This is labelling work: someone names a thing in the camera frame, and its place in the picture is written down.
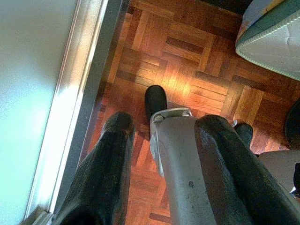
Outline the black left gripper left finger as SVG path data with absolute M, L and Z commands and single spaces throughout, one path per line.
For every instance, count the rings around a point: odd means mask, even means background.
M 113 114 L 76 171 L 54 225 L 123 225 L 126 221 L 135 126 Z

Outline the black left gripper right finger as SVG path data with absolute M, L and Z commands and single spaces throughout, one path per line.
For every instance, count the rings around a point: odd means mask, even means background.
M 206 193 L 218 225 L 297 225 L 300 206 L 223 117 L 195 122 Z

